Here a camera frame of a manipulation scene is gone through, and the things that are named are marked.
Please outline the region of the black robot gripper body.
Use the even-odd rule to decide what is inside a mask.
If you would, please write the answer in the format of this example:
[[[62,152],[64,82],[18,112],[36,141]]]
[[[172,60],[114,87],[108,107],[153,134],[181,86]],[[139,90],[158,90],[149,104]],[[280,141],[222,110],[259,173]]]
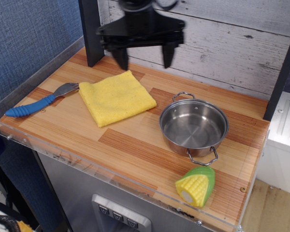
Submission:
[[[164,46],[184,43],[185,22],[164,16],[150,7],[140,12],[125,12],[125,15],[99,27],[102,46],[109,50],[132,47]]]

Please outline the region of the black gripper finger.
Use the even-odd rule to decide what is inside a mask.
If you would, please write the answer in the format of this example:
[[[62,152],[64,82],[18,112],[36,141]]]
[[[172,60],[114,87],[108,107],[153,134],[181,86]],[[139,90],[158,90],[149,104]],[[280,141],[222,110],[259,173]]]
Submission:
[[[173,43],[167,43],[162,46],[163,62],[164,68],[169,68],[172,64],[174,57],[175,46]]]
[[[126,48],[112,50],[111,54],[121,69],[128,70],[129,58]]]

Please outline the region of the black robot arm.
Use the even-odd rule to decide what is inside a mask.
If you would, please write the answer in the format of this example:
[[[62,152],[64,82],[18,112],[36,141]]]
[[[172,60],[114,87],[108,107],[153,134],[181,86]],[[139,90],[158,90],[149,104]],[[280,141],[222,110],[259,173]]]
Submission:
[[[127,70],[128,48],[161,46],[164,68],[169,68],[175,48],[184,43],[185,22],[159,14],[153,5],[169,11],[177,1],[169,6],[161,6],[156,0],[120,0],[118,4],[125,15],[96,31],[101,36],[103,48],[111,52],[122,69]]]

